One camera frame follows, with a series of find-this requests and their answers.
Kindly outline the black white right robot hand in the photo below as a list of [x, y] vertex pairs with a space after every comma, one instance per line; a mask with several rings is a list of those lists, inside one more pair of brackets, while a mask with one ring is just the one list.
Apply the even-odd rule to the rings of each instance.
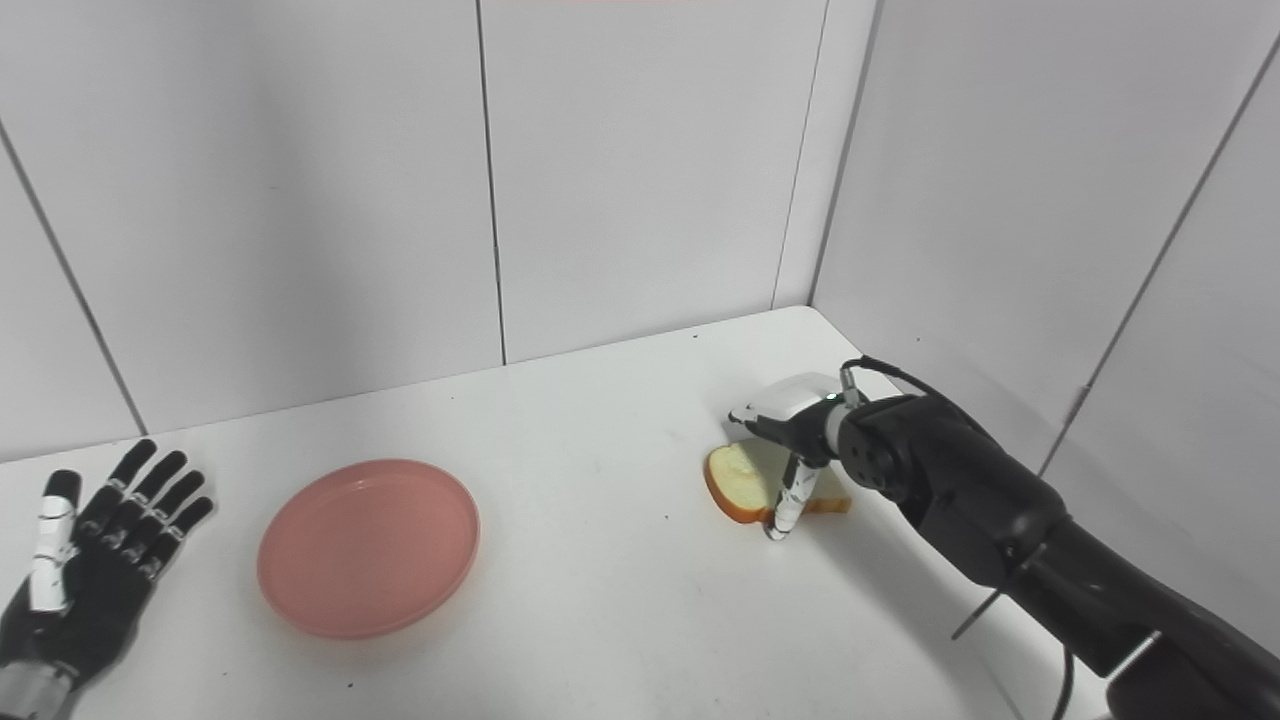
[[838, 457], [838, 429], [852, 407], [833, 377], [804, 373], [765, 387], [730, 410], [731, 423], [788, 452], [765, 534], [790, 536], [824, 469]]

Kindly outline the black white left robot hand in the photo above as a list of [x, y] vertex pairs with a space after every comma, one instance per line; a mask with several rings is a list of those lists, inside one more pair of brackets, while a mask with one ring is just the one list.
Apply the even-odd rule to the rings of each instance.
[[81, 500], [77, 471], [45, 486], [29, 570], [3, 614], [3, 678], [69, 694], [125, 652], [161, 577], [214, 510], [179, 450], [140, 439]]

